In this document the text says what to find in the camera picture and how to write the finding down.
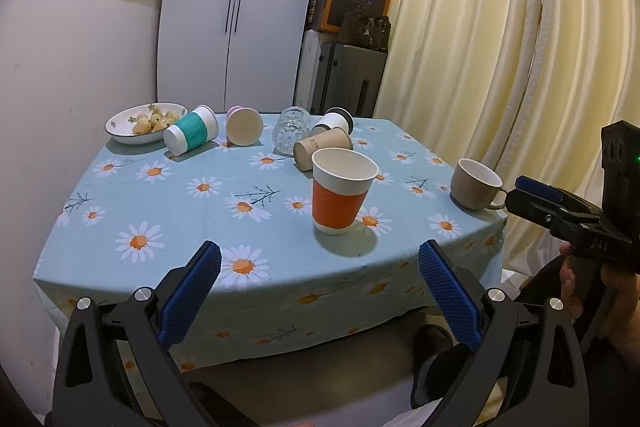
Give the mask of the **person's right hand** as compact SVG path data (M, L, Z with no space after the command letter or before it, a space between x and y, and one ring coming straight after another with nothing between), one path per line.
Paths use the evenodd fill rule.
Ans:
M563 265L560 271L561 300L576 327L580 350L586 352L597 338L606 339L629 364L639 365L639 276L604 265L596 294L579 296L584 283L570 259L572 245L560 247Z

